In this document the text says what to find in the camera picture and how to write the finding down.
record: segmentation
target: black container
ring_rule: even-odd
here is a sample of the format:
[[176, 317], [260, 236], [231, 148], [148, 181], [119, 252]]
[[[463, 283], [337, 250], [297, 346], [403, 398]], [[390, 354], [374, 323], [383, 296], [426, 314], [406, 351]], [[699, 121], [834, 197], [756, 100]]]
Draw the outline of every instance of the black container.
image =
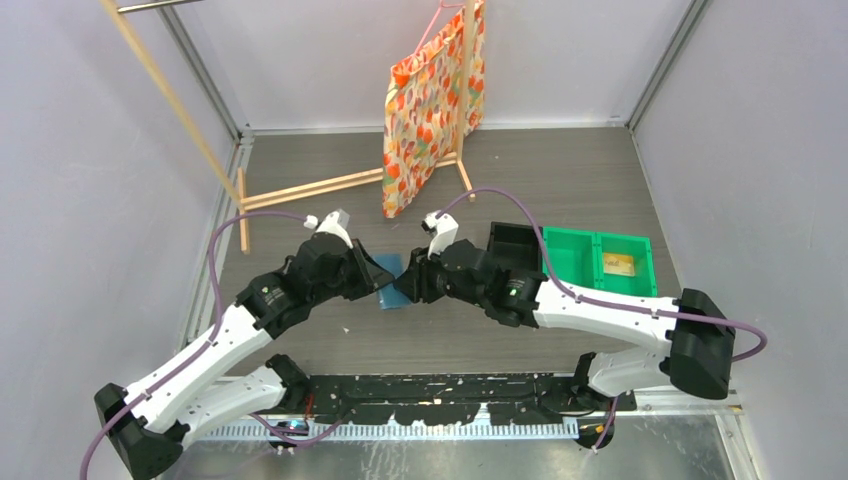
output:
[[520, 268], [542, 271], [539, 241], [533, 234], [533, 227], [529, 225], [492, 222], [486, 250], [495, 256], [501, 268], [505, 270]]

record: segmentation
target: green tray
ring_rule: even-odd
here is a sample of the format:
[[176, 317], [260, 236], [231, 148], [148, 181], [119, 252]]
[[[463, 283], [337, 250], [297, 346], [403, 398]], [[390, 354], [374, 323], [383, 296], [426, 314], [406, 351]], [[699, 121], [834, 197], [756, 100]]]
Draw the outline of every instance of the green tray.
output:
[[[542, 235], [561, 280], [625, 295], [657, 296], [649, 238], [557, 227], [543, 227]], [[548, 274], [544, 262], [542, 271]]]

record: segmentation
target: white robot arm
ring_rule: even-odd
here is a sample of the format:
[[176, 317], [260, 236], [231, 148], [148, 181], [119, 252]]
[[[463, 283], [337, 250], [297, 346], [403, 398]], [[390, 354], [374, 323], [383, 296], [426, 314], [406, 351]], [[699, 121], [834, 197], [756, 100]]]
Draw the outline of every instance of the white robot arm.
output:
[[504, 269], [468, 240], [454, 242], [458, 225], [448, 214], [433, 212], [422, 226], [430, 244], [412, 251], [407, 271], [395, 281], [413, 302], [447, 296], [483, 308], [503, 325], [583, 330], [636, 346], [580, 358], [575, 380], [581, 391], [574, 393], [591, 408], [629, 390], [663, 385], [702, 398], [727, 396], [733, 329], [656, 315], [682, 311], [724, 318], [703, 292], [634, 297], [562, 282], [564, 291], [540, 271]]
[[[97, 392], [94, 401], [102, 424], [131, 399], [146, 397], [109, 431], [133, 478], [163, 473], [191, 443], [232, 420], [304, 401], [308, 379], [282, 355], [241, 381], [207, 389], [246, 356], [305, 321], [313, 307], [334, 297], [356, 300], [394, 280], [350, 238], [348, 218], [342, 210], [329, 214], [282, 268], [251, 280], [224, 312], [214, 341], [209, 339], [215, 327], [141, 380], [126, 388], [110, 383]], [[311, 217], [306, 226], [315, 228], [316, 223]], [[209, 346], [202, 355], [153, 391], [156, 382], [204, 344]]]

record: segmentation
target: wooden frame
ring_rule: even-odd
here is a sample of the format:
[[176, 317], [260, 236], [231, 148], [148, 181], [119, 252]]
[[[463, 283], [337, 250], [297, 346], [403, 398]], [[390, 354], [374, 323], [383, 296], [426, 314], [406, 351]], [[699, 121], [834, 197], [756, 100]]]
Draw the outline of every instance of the wooden frame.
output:
[[[232, 198], [233, 202], [236, 205], [236, 208], [238, 208], [239, 214], [244, 214], [252, 210], [257, 210], [260, 208], [265, 208], [280, 203], [291, 202], [293, 200], [311, 197], [314, 195], [320, 195], [323, 193], [329, 193], [337, 190], [356, 187], [359, 185], [365, 185], [367, 183], [376, 183], [383, 179], [383, 169], [375, 168], [373, 170], [352, 173], [350, 175], [321, 180], [319, 182], [308, 183], [305, 185], [299, 185], [291, 188], [284, 188], [275, 192], [248, 196], [244, 170], [242, 168], [238, 169], [236, 185], [234, 186], [230, 182], [230, 179], [227, 177], [226, 173], [224, 173], [223, 168], [221, 167], [223, 163], [216, 157], [215, 153], [209, 147], [208, 142], [203, 137], [203, 134], [197, 127], [197, 124], [189, 115], [185, 105], [183, 105], [182, 101], [179, 99], [173, 87], [171, 87], [170, 83], [168, 83], [165, 74], [153, 60], [153, 56], [150, 54], [150, 51], [147, 50], [147, 47], [144, 46], [141, 41], [141, 38], [138, 36], [138, 33], [136, 33], [132, 24], [130, 24], [129, 20], [127, 20], [124, 15], [125, 13], [131, 13], [133, 11], [140, 11], [142, 9], [151, 9], [157, 8], [158, 6], [169, 5], [170, 2], [161, 2], [161, 4], [147, 4], [143, 5], [143, 8], [125, 7], [123, 9], [118, 7], [115, 0], [100, 0], [100, 3], [109, 13], [109, 16], [114, 22], [115, 26], [121, 32], [124, 37], [124, 40], [136, 54], [136, 57], [138, 57], [145, 70], [147, 70], [147, 73], [150, 75], [153, 82], [156, 84], [157, 87], [159, 87], [159, 90], [162, 92], [162, 95], [165, 97], [165, 99], [168, 101], [168, 104], [174, 110], [174, 113], [177, 115], [177, 118], [179, 118], [180, 123], [182, 123], [183, 127], [188, 132], [192, 141], [203, 154], [209, 166], [212, 168], [213, 172], [215, 173], [215, 176], [218, 178], [218, 181], [221, 182], [221, 185], [223, 185], [224, 190], [227, 192], [230, 198]], [[464, 26], [474, 25], [475, 3], [476, 0], [465, 0], [465, 11], [463, 17]], [[471, 77], [472, 62], [470, 61], [470, 52], [473, 48], [474, 38], [475, 35], [463, 35], [461, 72], [462, 80], [460, 85], [468, 85], [468, 80]], [[465, 170], [465, 164], [463, 163], [462, 157], [463, 146], [465, 145], [464, 133], [465, 128], [467, 126], [467, 108], [468, 88], [461, 88], [459, 94], [459, 111], [456, 117], [456, 125], [454, 126], [454, 128], [456, 129], [456, 145], [454, 151], [446, 155], [438, 162], [436, 162], [435, 166], [437, 168], [440, 168], [447, 167], [450, 165], [456, 165], [456, 169], [459, 173], [460, 179], [462, 180], [463, 187], [466, 191], [470, 191], [472, 188], [471, 180], [468, 177], [468, 172], [466, 172]], [[473, 202], [475, 200], [475, 195], [471, 194], [469, 196], [469, 200]], [[245, 254], [250, 253], [250, 231], [248, 228], [247, 219], [239, 221], [239, 234], [241, 236], [241, 251]]]

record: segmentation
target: shopping bag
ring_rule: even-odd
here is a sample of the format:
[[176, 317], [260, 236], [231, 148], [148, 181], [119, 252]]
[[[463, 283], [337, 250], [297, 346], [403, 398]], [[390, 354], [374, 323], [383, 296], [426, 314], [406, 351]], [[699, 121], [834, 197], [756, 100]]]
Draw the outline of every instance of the shopping bag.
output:
[[464, 8], [421, 49], [391, 69], [383, 138], [383, 214], [400, 213], [456, 145], [460, 88], [468, 88], [465, 135], [483, 117], [485, 0], [474, 8], [471, 76], [462, 80]]

